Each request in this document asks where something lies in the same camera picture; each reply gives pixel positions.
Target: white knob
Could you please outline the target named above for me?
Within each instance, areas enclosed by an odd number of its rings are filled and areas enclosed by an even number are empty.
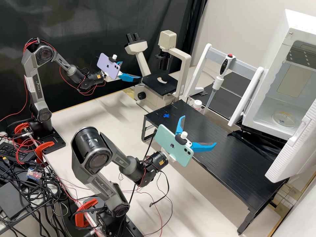
[[[181,133],[181,135],[180,135],[180,137],[182,138],[182,139],[186,139],[187,138],[187,136],[188,136],[188,133],[187,132],[182,132]]]

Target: white table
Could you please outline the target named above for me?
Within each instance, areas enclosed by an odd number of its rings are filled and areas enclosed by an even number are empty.
[[[85,187],[74,175],[71,169],[70,141],[77,130],[84,126],[94,126],[103,132],[126,155],[142,158],[148,144],[141,141],[143,116],[146,112],[136,105],[135,101],[124,92],[117,92],[101,97],[53,114],[54,128],[66,142],[66,147],[45,155],[56,174],[75,185]],[[173,201],[173,215],[169,223],[163,228],[162,236],[237,236],[236,227],[221,214],[205,197],[203,197],[188,181],[186,181],[172,166],[166,166],[166,173],[170,183],[168,196]],[[123,191],[133,189],[133,182],[127,177],[119,180],[119,169],[114,163],[101,170],[108,180],[117,182]],[[157,189],[156,179],[143,188],[155,200],[162,196]],[[159,180],[160,187],[166,191],[164,177]],[[73,189],[67,189],[72,197],[76,197]],[[89,190],[76,188],[78,198],[93,195]],[[151,198],[146,194],[135,193],[131,208],[127,215],[143,233],[151,233],[160,228],[160,218],[154,206],[149,207]],[[163,224],[171,213],[170,202],[163,199],[157,204]]]

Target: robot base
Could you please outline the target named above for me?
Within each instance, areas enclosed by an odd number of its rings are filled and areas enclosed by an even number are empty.
[[[100,199],[99,197],[91,197],[84,201],[84,203],[92,200],[97,199],[98,203],[94,206],[94,208],[101,208],[104,207],[104,201]],[[97,213],[92,212],[91,218],[95,223],[100,223],[101,225],[108,223],[109,225],[106,228],[103,228],[103,233],[106,234],[106,236],[113,236],[117,237],[116,233],[118,232],[120,223],[122,219],[125,219],[126,217],[126,227],[124,229],[124,234],[122,237],[139,237],[143,236],[143,234],[138,230],[138,228],[133,224],[133,222],[128,218],[127,215],[122,216],[120,218],[113,218],[110,215],[108,215],[106,212]]]
[[[53,128],[51,134],[45,136],[45,137],[35,137],[36,140],[38,140],[40,143],[45,142],[54,142],[55,144],[53,146],[47,147],[43,150],[44,154],[49,154],[53,151],[56,151],[60,148],[63,148],[66,146],[65,141],[60,137],[58,132]]]

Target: robotic arm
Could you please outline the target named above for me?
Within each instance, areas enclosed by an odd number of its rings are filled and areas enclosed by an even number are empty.
[[[22,65],[24,66],[25,80],[31,98],[30,110],[36,120],[33,125],[34,127],[40,127],[41,130],[44,130],[44,133],[52,131],[50,121],[52,113],[44,99],[38,68],[47,62],[53,61],[65,70],[67,76],[78,85],[77,89],[79,91],[88,90],[93,85],[102,83],[105,78],[103,71],[84,75],[78,67],[69,64],[48,42],[39,38],[30,39],[23,50]]]
[[[106,204],[108,213],[118,218],[127,213],[127,202],[120,187],[108,181],[99,171],[110,162],[119,166],[120,172],[137,186],[144,187],[156,173],[168,164],[167,157],[157,151],[146,160],[140,161],[125,156],[103,133],[94,127],[80,129],[71,141],[72,170],[82,183],[94,191]]]
[[[155,134],[155,141],[165,149],[171,159],[186,166],[194,152],[211,151],[216,143],[197,143],[187,139],[188,133],[184,129],[185,116],[182,116],[172,133],[164,125],[159,125]],[[125,156],[114,143],[94,127],[84,127],[75,133],[72,141],[72,170],[78,180],[90,188],[104,202],[104,206],[97,212],[97,220],[102,225],[104,233],[113,232],[124,220],[129,210],[127,202],[120,187],[108,181],[99,171],[110,162],[119,166],[119,170],[131,179],[138,187],[148,185],[156,173],[168,163],[166,155],[157,151],[143,160],[132,156]]]

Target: black table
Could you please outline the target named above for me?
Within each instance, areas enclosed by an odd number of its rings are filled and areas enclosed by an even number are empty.
[[[151,135],[145,137],[146,121],[155,127],[163,124],[175,132],[183,115],[186,116],[184,130],[190,141],[217,142],[212,151],[195,153],[193,159],[247,205],[250,212],[237,230],[241,234],[286,181],[270,182],[264,174],[272,164],[271,160],[239,139],[228,136],[224,129],[182,100],[144,115],[142,140],[151,138]]]

